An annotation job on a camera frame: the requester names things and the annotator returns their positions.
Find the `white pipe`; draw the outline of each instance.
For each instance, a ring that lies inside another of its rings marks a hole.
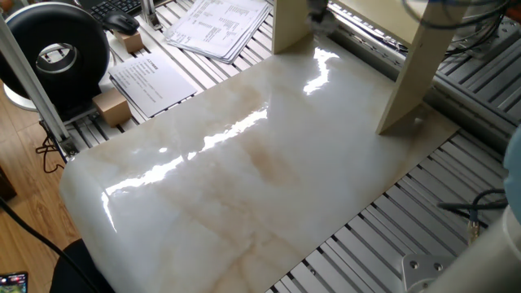
[[[427,293],[520,291],[521,225],[510,207],[427,289]]]

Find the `black cable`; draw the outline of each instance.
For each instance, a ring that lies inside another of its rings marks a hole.
[[[43,235],[39,234],[35,229],[31,228],[27,223],[22,220],[15,211],[13,211],[9,205],[7,205],[6,201],[0,197],[0,208],[2,208],[7,215],[9,215],[16,224],[20,225],[24,230],[29,232],[36,239],[42,241],[45,245],[47,245],[50,249],[52,249],[56,254],[58,254],[61,258],[63,258],[67,263],[76,271],[76,273],[80,276],[80,278],[85,282],[85,284],[92,290],[94,293],[99,293],[96,286],[89,280],[89,278],[83,273],[80,267],[68,256],[65,252],[59,249],[54,243],[52,243],[49,239],[45,238]]]
[[[507,8],[512,7],[513,5],[517,5],[519,1],[512,2],[511,0],[504,0],[501,2],[501,5],[499,7],[494,8],[490,12],[484,13],[479,17],[474,18],[473,20],[468,20],[466,22],[462,22],[460,24],[433,24],[432,22],[423,20],[419,15],[414,12],[414,9],[409,5],[408,0],[401,0],[401,3],[403,7],[405,8],[405,12],[407,12],[408,15],[410,15],[414,20],[418,21],[422,26],[426,28],[434,28],[434,29],[444,29],[444,30],[451,30],[451,29],[458,29],[458,28],[465,28],[468,26],[471,26],[473,24],[478,24],[479,22],[483,20],[488,20],[496,15],[502,14]]]
[[[499,194],[499,195],[502,195],[502,194],[505,194],[505,190],[502,189],[502,188],[493,188],[493,189],[490,189],[490,190],[485,190],[485,191],[482,191],[478,194],[478,196],[476,196],[474,198],[474,201],[472,201],[472,206],[473,207],[476,207],[479,203],[479,201],[487,196],[487,195],[494,195],[494,194]]]
[[[494,24],[488,29],[488,31],[483,36],[481,36],[481,38],[478,41],[476,41],[474,44],[472,44],[471,46],[465,47],[465,48],[456,48],[456,49],[448,50],[447,52],[445,52],[445,58],[448,58],[452,55],[467,52],[469,50],[476,48],[477,46],[483,45],[485,42],[488,42],[488,40],[493,38],[494,35],[496,34],[496,31],[499,29],[499,26],[501,25],[501,22],[503,21],[504,17],[505,17],[505,14],[500,14],[499,17],[494,22]]]
[[[36,153],[37,154],[43,154],[43,172],[49,174],[49,173],[53,173],[53,172],[56,172],[56,170],[58,170],[58,168],[64,168],[63,165],[61,164],[57,164],[55,165],[55,168],[52,169],[52,170],[47,170],[47,154],[52,152],[52,151],[59,151],[58,148],[56,147],[56,145],[54,144],[54,140],[52,139],[49,131],[44,127],[44,125],[42,124],[42,122],[40,121],[40,125],[42,126],[42,128],[46,131],[46,134],[47,134],[47,137],[46,139],[43,141],[42,143],[42,146],[40,147],[37,147],[35,149]]]
[[[462,211],[459,211],[459,210],[456,210],[456,209],[445,209],[445,211],[447,212],[451,212],[453,213],[454,215],[457,215],[457,216],[461,216],[461,217],[464,217],[466,219],[470,219],[471,218],[471,215],[469,215],[468,213],[466,212],[462,212]],[[482,221],[478,221],[479,222],[479,225],[481,225],[483,228],[487,229],[488,228],[488,224],[487,223],[484,223]]]
[[[506,199],[499,199],[495,202],[487,203],[487,204],[479,204],[479,201],[487,196],[487,195],[494,195],[494,194],[504,194],[504,189],[499,188],[493,188],[490,190],[485,190],[480,192],[472,201],[471,204],[468,203],[438,203],[436,206],[438,208],[444,209],[445,211],[452,212],[458,216],[465,217],[466,219],[469,219],[473,222],[479,222],[479,224],[484,227],[488,228],[488,225],[483,223],[478,219],[478,211],[480,210],[492,210],[492,209],[503,209],[508,206],[508,201]],[[466,209],[470,213],[462,212],[460,210]]]
[[[446,209],[457,209],[457,210],[494,210],[494,209],[503,209],[508,207],[508,203],[489,203],[489,204],[468,204],[468,203],[438,203],[436,205],[438,208]]]

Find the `wooden block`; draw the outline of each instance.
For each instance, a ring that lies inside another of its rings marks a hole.
[[[127,36],[123,33],[114,31],[114,36],[129,53],[137,52],[145,47],[143,45],[143,41],[141,40],[141,34],[139,34],[139,31],[137,31],[132,36]]]
[[[116,125],[125,123],[132,118],[129,102],[116,89],[95,96],[92,102],[98,109],[99,115],[111,127],[116,127]]]

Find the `metal bracket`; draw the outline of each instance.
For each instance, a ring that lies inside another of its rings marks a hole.
[[[422,293],[455,260],[448,256],[407,255],[401,260],[405,292]]]
[[[62,147],[66,156],[72,157],[79,153],[79,150],[74,145],[74,141],[72,140],[72,138],[64,139],[59,143],[59,145]]]
[[[157,14],[155,13],[154,1],[153,0],[141,0],[142,16],[145,22],[150,25],[154,30],[160,30],[163,28]]]

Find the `paper sheet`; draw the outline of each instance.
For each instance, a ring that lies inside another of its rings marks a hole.
[[[170,45],[229,63],[270,11],[264,0],[198,0],[164,35]]]
[[[196,92],[159,55],[149,54],[128,60],[108,69],[108,73],[148,117]]]

